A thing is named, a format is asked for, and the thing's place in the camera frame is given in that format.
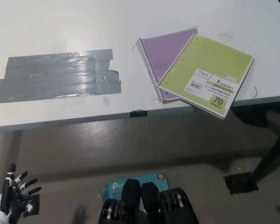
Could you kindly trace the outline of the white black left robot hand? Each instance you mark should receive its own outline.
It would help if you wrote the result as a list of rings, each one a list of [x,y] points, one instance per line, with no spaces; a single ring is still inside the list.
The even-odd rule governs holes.
[[[21,181],[28,175],[25,171],[18,177],[15,177],[16,164],[11,163],[4,180],[0,200],[0,211],[7,216],[9,224],[18,223],[20,217],[38,215],[40,211],[40,194],[42,188],[36,187],[27,190],[28,187],[35,184],[38,179],[32,179],[28,182]]]

